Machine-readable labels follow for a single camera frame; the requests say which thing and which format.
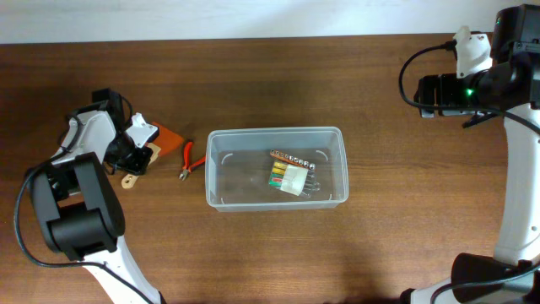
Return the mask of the orange scraper wooden handle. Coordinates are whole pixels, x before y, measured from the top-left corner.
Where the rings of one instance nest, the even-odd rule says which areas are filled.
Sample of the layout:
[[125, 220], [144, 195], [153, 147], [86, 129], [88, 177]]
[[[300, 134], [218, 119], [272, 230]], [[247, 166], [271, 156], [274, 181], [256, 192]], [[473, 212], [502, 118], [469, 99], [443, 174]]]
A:
[[[158, 158], [179, 148], [184, 142], [184, 138], [181, 135], [170, 131], [167, 127], [164, 127], [157, 122], [152, 122], [152, 124], [159, 129], [159, 135], [153, 142], [145, 144], [146, 147], [152, 150], [152, 155], [148, 163], [149, 166], [151, 166]], [[139, 176], [127, 174], [121, 180], [121, 186], [124, 189], [131, 189], [134, 187], [138, 178]]]

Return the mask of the red handled pliers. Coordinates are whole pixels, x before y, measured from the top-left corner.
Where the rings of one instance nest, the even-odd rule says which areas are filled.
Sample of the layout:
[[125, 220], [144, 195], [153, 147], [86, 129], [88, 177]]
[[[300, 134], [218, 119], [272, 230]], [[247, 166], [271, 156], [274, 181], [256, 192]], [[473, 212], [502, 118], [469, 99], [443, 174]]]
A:
[[182, 181], [186, 180], [194, 170], [199, 166], [204, 165], [206, 162], [206, 156], [203, 156], [196, 161], [192, 160], [192, 147], [193, 141], [187, 140], [182, 149], [183, 166], [179, 175], [179, 179]]

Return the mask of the clear plastic container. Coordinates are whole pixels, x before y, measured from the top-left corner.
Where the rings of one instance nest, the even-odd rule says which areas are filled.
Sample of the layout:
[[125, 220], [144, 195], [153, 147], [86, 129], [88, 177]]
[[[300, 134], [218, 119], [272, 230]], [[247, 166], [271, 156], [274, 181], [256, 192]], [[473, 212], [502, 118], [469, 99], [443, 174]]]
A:
[[334, 208], [349, 196], [343, 135], [335, 127], [213, 131], [205, 188], [219, 212]]

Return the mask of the orange socket bit rail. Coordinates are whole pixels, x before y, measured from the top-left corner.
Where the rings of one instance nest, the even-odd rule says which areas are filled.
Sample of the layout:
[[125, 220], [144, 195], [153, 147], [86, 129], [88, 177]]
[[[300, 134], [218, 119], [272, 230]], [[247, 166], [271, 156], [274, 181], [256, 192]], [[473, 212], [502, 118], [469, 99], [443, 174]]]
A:
[[298, 157], [295, 157], [290, 154], [286, 154], [281, 150], [271, 149], [269, 154], [276, 160], [282, 161], [284, 163], [287, 163], [289, 165], [293, 166], [299, 166], [304, 167], [310, 171], [316, 170], [316, 164], [313, 162], [309, 162], [308, 160], [304, 160]]

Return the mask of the clear case coloured bits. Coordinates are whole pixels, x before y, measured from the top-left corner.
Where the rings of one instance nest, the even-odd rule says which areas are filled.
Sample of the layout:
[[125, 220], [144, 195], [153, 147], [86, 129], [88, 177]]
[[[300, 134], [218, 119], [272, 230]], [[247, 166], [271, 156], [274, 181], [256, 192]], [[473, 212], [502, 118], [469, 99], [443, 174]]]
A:
[[321, 184], [317, 181], [314, 171], [278, 160], [273, 162], [268, 185], [281, 192], [302, 198], [309, 198], [313, 193], [321, 190]]

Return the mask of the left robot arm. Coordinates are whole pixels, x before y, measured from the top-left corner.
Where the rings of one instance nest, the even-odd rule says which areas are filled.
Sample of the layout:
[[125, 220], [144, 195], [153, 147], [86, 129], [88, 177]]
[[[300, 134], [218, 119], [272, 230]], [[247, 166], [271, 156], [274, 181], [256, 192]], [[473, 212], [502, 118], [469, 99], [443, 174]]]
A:
[[58, 151], [30, 169], [21, 188], [30, 194], [46, 245], [67, 262], [40, 261], [26, 247], [24, 255], [41, 267], [88, 270], [115, 303], [164, 302], [127, 247], [124, 213], [108, 179], [117, 171], [145, 174], [159, 127], [111, 89], [94, 91], [91, 104], [67, 121]]

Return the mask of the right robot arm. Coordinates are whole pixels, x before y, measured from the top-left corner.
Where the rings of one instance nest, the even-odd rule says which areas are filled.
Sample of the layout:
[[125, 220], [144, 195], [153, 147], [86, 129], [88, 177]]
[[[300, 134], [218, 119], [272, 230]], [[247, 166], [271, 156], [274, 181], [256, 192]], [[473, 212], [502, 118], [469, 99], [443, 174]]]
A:
[[418, 303], [537, 303], [539, 301], [539, 7], [504, 8], [491, 38], [461, 27], [439, 46], [453, 52], [456, 72], [421, 78], [402, 99], [421, 117], [467, 116], [464, 128], [504, 121], [508, 145], [505, 207], [492, 256], [459, 254], [449, 278], [408, 289]]

